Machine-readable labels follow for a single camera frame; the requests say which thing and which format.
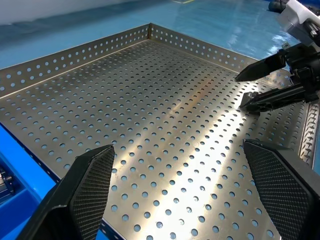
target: black mesh pad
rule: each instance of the black mesh pad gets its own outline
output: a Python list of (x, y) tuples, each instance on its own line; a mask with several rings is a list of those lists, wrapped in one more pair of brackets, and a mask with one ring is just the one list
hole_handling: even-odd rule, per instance
[(114, 156), (111, 147), (94, 157), (71, 200), (73, 219), (84, 240), (96, 239), (108, 200)]
[(300, 239), (313, 209), (311, 193), (272, 151), (245, 142), (244, 153), (260, 200), (282, 239)]

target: white robot part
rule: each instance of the white robot part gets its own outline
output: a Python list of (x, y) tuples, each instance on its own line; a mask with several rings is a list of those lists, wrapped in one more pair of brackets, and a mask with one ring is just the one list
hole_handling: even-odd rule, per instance
[(320, 18), (297, 0), (290, 0), (277, 18), (283, 29), (306, 46), (314, 42), (303, 26), (305, 21), (312, 21), (320, 27)]

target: robot end effector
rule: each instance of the robot end effector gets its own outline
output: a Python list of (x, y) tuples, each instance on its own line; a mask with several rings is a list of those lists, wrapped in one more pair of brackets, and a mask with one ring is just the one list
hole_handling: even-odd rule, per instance
[(290, 0), (278, 17), (285, 31), (301, 41), (276, 54), (250, 64), (235, 78), (237, 82), (255, 81), (273, 71), (290, 67), (292, 85), (259, 94), (247, 92), (240, 108), (248, 112), (266, 112), (293, 103), (319, 99), (320, 90), (320, 17), (296, 0)]

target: blue epoxy floor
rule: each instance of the blue epoxy floor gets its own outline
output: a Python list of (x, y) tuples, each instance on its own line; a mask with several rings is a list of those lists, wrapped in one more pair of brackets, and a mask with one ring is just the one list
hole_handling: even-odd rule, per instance
[(277, 13), (263, 0), (170, 0), (122, 3), (34, 22), (0, 26), (0, 68), (147, 23), (190, 35), (257, 59), (284, 41), (298, 41), (281, 30)]

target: stainless steel tray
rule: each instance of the stainless steel tray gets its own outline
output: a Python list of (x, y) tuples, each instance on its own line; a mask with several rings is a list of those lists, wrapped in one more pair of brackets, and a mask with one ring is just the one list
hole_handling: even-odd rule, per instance
[(239, 110), (244, 92), (289, 84), (285, 70), (234, 82), (255, 61), (150, 23), (0, 70), (0, 122), (56, 181), (76, 156), (114, 144), (109, 236), (279, 239), (242, 140), (312, 165), (319, 108)]

